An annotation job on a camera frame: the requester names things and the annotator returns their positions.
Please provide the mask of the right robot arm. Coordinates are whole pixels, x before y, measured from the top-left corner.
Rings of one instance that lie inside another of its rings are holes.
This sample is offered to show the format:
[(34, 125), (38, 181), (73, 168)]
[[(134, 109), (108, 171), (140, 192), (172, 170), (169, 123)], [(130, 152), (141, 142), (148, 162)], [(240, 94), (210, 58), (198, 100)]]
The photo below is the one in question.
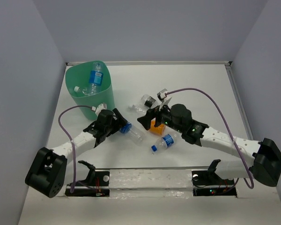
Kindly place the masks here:
[(181, 133), (182, 139), (189, 144), (240, 158), (240, 161), (217, 162), (206, 172), (210, 183), (216, 184), (222, 179), (254, 178), (265, 186), (277, 186), (281, 175), (281, 151), (273, 140), (264, 138), (263, 141), (254, 141), (225, 134), (194, 120), (191, 111), (183, 104), (157, 106), (137, 119), (146, 130), (150, 129), (152, 120), (157, 126), (164, 124)]

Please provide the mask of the orange juice bottle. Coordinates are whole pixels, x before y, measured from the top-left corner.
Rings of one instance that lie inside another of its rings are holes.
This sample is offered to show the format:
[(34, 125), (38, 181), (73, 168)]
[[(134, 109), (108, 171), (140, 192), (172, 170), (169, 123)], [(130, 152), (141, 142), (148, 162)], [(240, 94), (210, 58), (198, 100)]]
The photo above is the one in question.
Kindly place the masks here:
[(165, 131), (165, 125), (164, 124), (161, 124), (159, 125), (158, 127), (155, 127), (155, 120), (152, 120), (151, 121), (151, 125), (150, 125), (150, 129), (149, 129), (149, 132), (155, 134), (155, 135), (159, 135), (159, 136), (162, 136), (164, 131)]

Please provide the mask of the small blue cap bottle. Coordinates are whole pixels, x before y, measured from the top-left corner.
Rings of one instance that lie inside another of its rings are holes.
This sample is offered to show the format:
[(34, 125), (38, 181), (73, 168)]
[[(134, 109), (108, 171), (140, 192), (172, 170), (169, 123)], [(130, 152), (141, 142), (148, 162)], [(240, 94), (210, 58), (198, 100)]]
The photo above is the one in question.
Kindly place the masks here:
[(169, 132), (161, 138), (157, 139), (156, 142), (151, 146), (153, 153), (159, 153), (167, 150), (172, 145), (176, 144), (179, 140), (177, 133)]

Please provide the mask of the clear bottle white cap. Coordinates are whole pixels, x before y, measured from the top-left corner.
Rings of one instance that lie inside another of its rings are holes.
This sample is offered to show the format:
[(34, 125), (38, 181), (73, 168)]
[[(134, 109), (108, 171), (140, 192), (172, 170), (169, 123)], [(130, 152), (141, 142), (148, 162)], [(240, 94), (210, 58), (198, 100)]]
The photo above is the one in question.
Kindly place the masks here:
[(79, 87), (79, 86), (74, 87), (74, 92), (78, 96), (92, 96), (99, 93), (100, 90), (101, 90), (101, 86), (92, 83), (86, 87)]

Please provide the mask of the clear bottle black label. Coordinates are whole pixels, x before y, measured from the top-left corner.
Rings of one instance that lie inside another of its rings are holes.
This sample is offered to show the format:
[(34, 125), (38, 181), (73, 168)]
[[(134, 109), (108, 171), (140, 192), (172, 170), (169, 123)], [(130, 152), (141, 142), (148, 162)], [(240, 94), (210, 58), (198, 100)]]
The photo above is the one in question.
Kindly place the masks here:
[(153, 97), (151, 97), (148, 94), (143, 95), (141, 97), (140, 102), (141, 102), (140, 104), (141, 108), (145, 110), (155, 108), (159, 105), (157, 100), (155, 100)]

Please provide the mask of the clear crushed bottle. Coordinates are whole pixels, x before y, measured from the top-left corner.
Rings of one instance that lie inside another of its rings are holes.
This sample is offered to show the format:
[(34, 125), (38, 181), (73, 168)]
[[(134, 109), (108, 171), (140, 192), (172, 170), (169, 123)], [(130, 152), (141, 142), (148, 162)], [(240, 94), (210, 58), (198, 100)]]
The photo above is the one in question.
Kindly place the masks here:
[(129, 105), (128, 110), (139, 115), (145, 115), (148, 110), (148, 107), (144, 104)]

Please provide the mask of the blue label bottle large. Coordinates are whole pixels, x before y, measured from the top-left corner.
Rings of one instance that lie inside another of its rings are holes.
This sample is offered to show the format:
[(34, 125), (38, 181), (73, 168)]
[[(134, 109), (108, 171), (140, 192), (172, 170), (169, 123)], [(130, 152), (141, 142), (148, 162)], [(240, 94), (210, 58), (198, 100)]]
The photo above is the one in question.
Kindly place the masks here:
[(136, 145), (141, 145), (145, 139), (145, 134), (130, 122), (123, 126), (119, 131), (130, 138)]

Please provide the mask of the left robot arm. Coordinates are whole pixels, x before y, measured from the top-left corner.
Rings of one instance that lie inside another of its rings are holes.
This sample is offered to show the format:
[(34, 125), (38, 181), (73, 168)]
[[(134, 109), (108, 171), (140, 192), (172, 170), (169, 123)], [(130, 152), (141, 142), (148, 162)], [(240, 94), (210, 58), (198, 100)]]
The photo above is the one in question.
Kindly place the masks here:
[(76, 183), (76, 157), (96, 148), (127, 124), (118, 109), (102, 109), (97, 119), (75, 138), (52, 149), (39, 149), (26, 175), (25, 184), (49, 198), (55, 197), (64, 184)]

